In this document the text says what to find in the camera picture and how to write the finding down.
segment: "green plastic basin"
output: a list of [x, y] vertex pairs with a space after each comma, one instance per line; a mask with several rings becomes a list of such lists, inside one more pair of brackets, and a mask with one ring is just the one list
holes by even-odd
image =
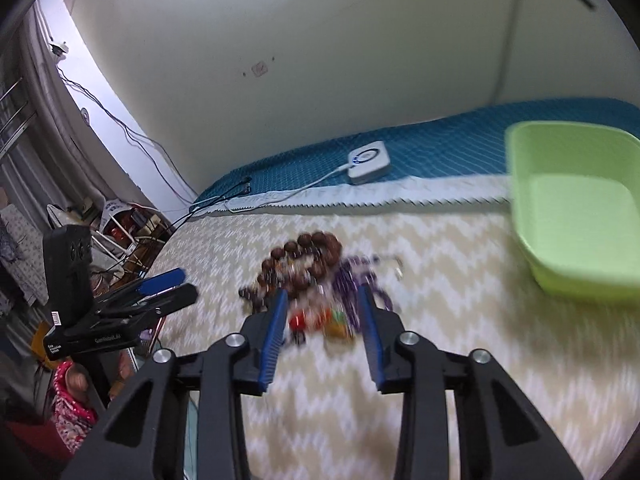
[[550, 294], [640, 298], [640, 140], [616, 128], [555, 121], [506, 133], [513, 222]]

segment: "silver bolt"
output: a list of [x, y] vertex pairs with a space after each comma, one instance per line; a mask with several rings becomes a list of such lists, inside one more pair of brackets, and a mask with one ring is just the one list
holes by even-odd
[[156, 363], [165, 363], [171, 359], [171, 352], [166, 348], [161, 348], [154, 353], [154, 361]]
[[403, 345], [412, 346], [420, 341], [420, 336], [415, 332], [402, 332], [400, 334], [400, 342]]
[[225, 339], [225, 343], [227, 346], [233, 346], [233, 347], [237, 347], [237, 346], [242, 346], [244, 344], [244, 336], [242, 334], [229, 334], [228, 336], [226, 336]]
[[484, 350], [482, 348], [474, 350], [474, 352], [471, 354], [471, 357], [476, 363], [480, 363], [481, 365], [485, 365], [491, 360], [491, 354], [489, 354], [487, 350]]

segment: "white square device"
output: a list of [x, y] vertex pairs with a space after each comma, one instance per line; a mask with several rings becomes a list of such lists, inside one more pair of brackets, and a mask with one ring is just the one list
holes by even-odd
[[352, 184], [364, 184], [385, 174], [391, 168], [391, 160], [381, 140], [367, 144], [349, 153], [347, 174]]

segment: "curtain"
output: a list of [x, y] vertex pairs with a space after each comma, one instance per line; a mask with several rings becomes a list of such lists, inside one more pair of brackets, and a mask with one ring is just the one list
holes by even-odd
[[82, 119], [58, 75], [33, 7], [2, 58], [4, 88], [20, 77], [22, 81], [0, 103], [0, 124], [22, 104], [28, 105], [2, 133], [0, 142], [6, 142], [35, 113], [11, 152], [0, 160], [0, 184], [11, 203], [42, 232], [49, 229], [47, 204], [67, 208], [89, 197], [100, 209], [113, 198], [150, 205]]

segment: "white wall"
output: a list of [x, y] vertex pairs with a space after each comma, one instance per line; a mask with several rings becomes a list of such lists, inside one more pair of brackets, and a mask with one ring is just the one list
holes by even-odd
[[[598, 3], [523, 0], [500, 99], [640, 104], [638, 50]], [[200, 191], [273, 153], [487, 104], [512, 4], [76, 0], [73, 18], [113, 89]], [[256, 78], [259, 61], [268, 72]]]
[[[111, 111], [134, 131], [144, 134], [142, 128], [129, 114], [126, 107], [107, 83], [100, 69], [98, 69], [78, 33], [74, 21], [66, 10], [64, 2], [62, 0], [39, 1], [52, 36], [57, 41], [66, 41], [69, 47], [66, 59], [58, 63], [65, 75], [87, 88], [102, 102], [107, 110]], [[70, 93], [79, 108], [84, 107], [87, 109], [92, 129], [148, 199], [158, 209], [166, 212], [169, 220], [175, 220], [183, 215], [187, 211], [188, 204], [180, 200], [162, 180], [145, 153], [127, 142], [124, 131], [97, 104], [78, 91], [70, 89]], [[156, 160], [162, 174], [175, 190], [185, 199], [190, 202], [193, 201], [194, 193], [169, 167], [161, 153], [148, 141], [143, 141], [143, 143], [149, 154]]]

